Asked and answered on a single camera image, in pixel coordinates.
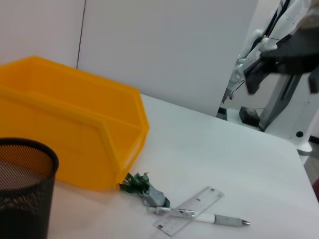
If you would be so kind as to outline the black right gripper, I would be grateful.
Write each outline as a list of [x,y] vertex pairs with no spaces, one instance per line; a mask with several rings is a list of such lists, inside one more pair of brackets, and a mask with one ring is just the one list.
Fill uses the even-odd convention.
[[263,53],[246,70],[248,94],[255,94],[271,73],[302,74],[308,77],[311,94],[319,93],[319,6],[312,4],[294,33],[279,48]]

